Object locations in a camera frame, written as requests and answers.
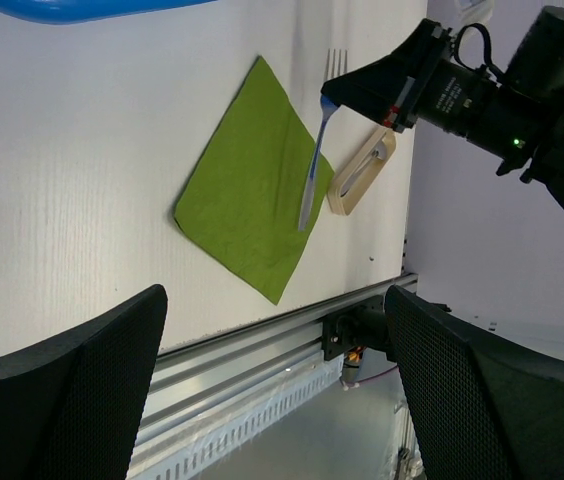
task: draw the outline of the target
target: white surface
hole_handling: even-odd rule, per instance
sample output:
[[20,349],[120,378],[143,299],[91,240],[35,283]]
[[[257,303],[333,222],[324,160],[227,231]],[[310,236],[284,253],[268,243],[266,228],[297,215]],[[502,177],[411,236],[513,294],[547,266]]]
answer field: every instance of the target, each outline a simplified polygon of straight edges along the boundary
[[[493,9],[495,8],[495,0],[455,0],[455,6],[458,9],[458,23],[453,30],[459,32],[460,29],[472,23],[481,23],[486,25],[491,20]],[[463,36],[463,41],[475,34],[475,29],[471,29]]]
[[564,360],[564,325],[540,325],[453,312],[458,318],[544,355]]
[[[171,221],[258,53],[315,135],[327,49],[348,47],[349,66],[361,66],[426,10],[425,0],[338,3],[220,0],[64,27],[0,14],[0,355],[153,283],[170,297],[171,348],[399,275],[412,132],[352,217],[325,202],[278,307]],[[324,143],[333,166],[372,128],[338,113]]]

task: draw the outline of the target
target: black bracket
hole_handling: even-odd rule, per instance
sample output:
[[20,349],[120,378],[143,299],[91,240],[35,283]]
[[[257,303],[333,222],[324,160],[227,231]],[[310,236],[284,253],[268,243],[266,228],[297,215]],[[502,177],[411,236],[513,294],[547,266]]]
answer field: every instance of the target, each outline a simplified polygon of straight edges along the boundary
[[377,328],[381,329],[386,325],[388,330],[388,322],[384,317],[384,296],[369,297],[324,317],[322,322],[324,360],[332,360],[358,346],[368,346],[359,343],[357,326],[369,317],[376,320],[373,323]]

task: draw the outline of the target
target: blue plastic object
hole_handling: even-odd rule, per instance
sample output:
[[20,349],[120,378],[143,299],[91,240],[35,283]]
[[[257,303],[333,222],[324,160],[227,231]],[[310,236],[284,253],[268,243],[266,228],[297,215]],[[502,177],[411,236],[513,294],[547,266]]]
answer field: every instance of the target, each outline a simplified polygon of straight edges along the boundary
[[67,24],[213,1],[215,0],[0,0],[0,12],[31,22]]

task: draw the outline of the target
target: fork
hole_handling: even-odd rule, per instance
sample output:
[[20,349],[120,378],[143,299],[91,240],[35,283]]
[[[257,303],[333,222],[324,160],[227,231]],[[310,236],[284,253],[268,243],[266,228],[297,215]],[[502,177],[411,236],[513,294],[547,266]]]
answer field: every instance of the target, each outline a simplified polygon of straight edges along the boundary
[[[348,50],[333,49],[327,52],[326,68],[324,71],[325,82],[348,72],[348,57]],[[311,218],[313,196],[315,195],[315,180],[318,172],[318,162],[320,160],[320,148],[322,147],[322,138],[324,137],[326,124],[339,108],[338,105],[334,104],[324,95],[320,96],[320,107],[322,108],[322,123],[320,124],[320,131],[318,132],[318,137],[315,141],[315,149],[313,150],[309,173],[306,176],[306,183],[304,185],[302,207],[300,209],[300,219],[298,221],[298,231],[300,232],[303,232],[306,229],[306,226],[309,223],[309,218]]]

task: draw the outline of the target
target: camera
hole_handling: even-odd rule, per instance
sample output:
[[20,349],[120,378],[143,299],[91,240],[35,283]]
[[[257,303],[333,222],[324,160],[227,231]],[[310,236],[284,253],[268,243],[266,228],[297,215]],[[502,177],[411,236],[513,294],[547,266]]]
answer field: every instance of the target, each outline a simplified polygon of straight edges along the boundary
[[[464,64],[460,44],[474,28],[484,63]],[[546,185],[564,209],[564,8],[544,7],[506,71],[493,64],[484,25],[457,34],[423,20],[390,55],[326,82],[322,94],[402,132],[422,118],[500,157],[498,175]]]

